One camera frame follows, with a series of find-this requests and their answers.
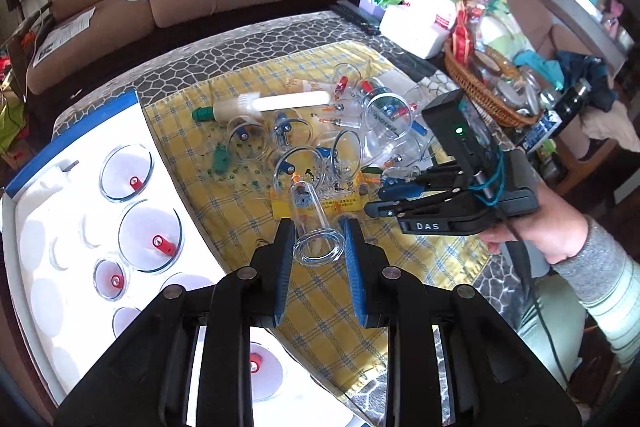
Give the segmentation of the right bare hand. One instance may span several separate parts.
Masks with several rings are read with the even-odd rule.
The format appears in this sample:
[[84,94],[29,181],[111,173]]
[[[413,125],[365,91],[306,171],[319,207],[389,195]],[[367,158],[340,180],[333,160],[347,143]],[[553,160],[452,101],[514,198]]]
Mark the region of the right bare hand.
[[518,237],[541,251],[550,265],[575,257],[588,239],[587,218],[554,193],[544,182],[537,186],[539,208],[531,215],[498,225],[480,233],[491,254]]

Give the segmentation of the right forearm grey sleeve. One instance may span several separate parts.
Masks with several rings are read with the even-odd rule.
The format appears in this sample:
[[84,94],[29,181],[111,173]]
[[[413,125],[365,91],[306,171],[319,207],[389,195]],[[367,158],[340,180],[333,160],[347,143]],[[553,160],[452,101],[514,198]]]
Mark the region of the right forearm grey sleeve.
[[620,366],[628,369],[639,354],[639,262],[596,220],[587,223],[582,249],[553,269],[574,289]]

